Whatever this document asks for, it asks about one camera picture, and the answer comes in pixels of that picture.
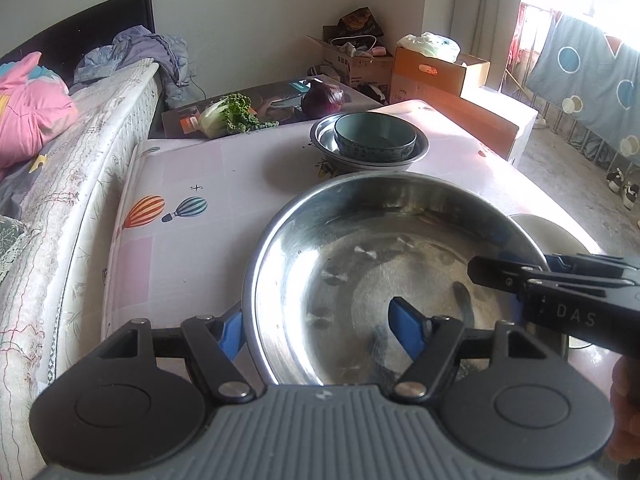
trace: metal screw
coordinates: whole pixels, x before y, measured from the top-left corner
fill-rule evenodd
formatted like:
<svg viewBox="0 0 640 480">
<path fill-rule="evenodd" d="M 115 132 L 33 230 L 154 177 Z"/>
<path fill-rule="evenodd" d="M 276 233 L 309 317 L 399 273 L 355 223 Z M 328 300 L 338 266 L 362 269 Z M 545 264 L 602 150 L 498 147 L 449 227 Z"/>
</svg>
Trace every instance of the metal screw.
<svg viewBox="0 0 640 480">
<path fill-rule="evenodd" d="M 316 398 L 320 400 L 327 400 L 333 396 L 334 394 L 332 394 L 329 390 L 322 390 L 321 392 L 316 393 Z"/>
<path fill-rule="evenodd" d="M 407 381 L 396 384 L 394 392 L 405 399 L 419 399 L 427 394 L 427 387 L 422 383 Z"/>
<path fill-rule="evenodd" d="M 242 399 L 251 393 L 251 388 L 248 384 L 240 381 L 229 381 L 220 384 L 218 393 L 228 399 Z"/>
</svg>

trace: table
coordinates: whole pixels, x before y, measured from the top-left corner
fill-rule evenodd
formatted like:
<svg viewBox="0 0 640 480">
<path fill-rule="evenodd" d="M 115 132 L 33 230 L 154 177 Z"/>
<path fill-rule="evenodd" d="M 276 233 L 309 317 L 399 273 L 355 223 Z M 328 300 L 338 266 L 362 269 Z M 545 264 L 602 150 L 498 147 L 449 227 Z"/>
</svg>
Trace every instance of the table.
<svg viewBox="0 0 640 480">
<path fill-rule="evenodd" d="M 279 121 L 280 124 L 293 124 L 308 121 L 302 111 L 302 96 L 309 90 L 310 81 L 316 79 L 326 84 L 338 87 L 344 93 L 344 113 L 364 112 L 373 108 L 380 108 L 380 103 L 368 98 L 357 90 L 348 87 L 336 80 L 319 74 L 302 79 L 278 81 L 266 85 L 255 86 L 238 90 L 235 93 L 244 94 L 251 101 L 252 108 L 262 122 Z M 225 95 L 222 94 L 202 101 L 191 103 L 180 108 L 168 110 L 162 114 L 164 132 L 158 139 L 207 139 L 205 134 L 194 127 L 192 121 L 196 121 L 200 114 L 213 103 L 217 103 Z"/>
<path fill-rule="evenodd" d="M 410 171 L 471 190 L 507 215 L 547 218 L 592 253 L 601 252 L 532 181 L 424 102 L 377 112 L 397 115 L 427 135 L 429 153 Z M 209 142 L 167 139 L 138 145 L 116 225 L 144 196 L 162 196 L 162 214 L 192 194 L 204 197 L 208 207 L 194 218 L 166 223 L 158 218 L 114 237 L 103 337 L 134 317 L 149 318 L 156 328 L 178 326 L 191 316 L 222 314 L 240 300 L 245 266 L 265 225 L 297 194 L 330 177 L 321 152 L 310 143 L 311 125 L 287 124 Z"/>
</svg>

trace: floor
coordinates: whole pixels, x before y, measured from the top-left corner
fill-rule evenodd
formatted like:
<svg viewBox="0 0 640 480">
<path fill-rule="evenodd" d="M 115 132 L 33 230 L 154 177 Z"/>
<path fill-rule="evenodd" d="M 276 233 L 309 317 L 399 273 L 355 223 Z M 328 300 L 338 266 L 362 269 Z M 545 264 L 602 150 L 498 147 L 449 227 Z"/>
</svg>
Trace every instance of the floor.
<svg viewBox="0 0 640 480">
<path fill-rule="evenodd" d="M 605 253 L 640 256 L 640 201 L 628 211 L 621 197 L 607 187 L 605 170 L 562 136 L 548 128 L 533 130 L 518 169 L 562 206 Z"/>
</svg>

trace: blue curtain with circles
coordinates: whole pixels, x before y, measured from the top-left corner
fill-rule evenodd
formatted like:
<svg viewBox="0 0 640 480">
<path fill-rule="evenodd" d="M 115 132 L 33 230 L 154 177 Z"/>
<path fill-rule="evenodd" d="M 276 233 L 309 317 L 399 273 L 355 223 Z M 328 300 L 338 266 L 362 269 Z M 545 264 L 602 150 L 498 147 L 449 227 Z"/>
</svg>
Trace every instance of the blue curtain with circles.
<svg viewBox="0 0 640 480">
<path fill-rule="evenodd" d="M 564 14 L 552 24 L 527 87 L 640 164 L 639 67 L 640 52 Z"/>
</svg>

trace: stainless steel bowl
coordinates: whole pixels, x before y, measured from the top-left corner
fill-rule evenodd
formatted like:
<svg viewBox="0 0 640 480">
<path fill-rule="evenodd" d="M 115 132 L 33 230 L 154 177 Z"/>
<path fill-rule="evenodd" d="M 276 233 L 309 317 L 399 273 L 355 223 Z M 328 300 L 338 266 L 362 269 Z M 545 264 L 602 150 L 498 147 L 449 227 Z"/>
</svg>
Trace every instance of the stainless steel bowl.
<svg viewBox="0 0 640 480">
<path fill-rule="evenodd" d="M 340 154 L 338 144 L 335 142 L 335 123 L 346 114 L 336 114 L 320 119 L 311 127 L 311 142 L 316 148 L 324 153 L 326 158 L 335 168 L 348 173 L 353 171 L 405 171 L 414 162 L 421 160 L 429 151 L 429 140 L 427 136 L 415 126 L 414 150 L 406 160 L 398 162 L 363 162 L 354 160 Z"/>
<path fill-rule="evenodd" d="M 356 173 L 293 199 L 263 233 L 242 291 L 263 380 L 393 383 L 410 363 L 388 328 L 394 296 L 477 328 L 516 319 L 512 295 L 467 277 L 476 254 L 546 268 L 516 222 L 436 178 Z"/>
</svg>

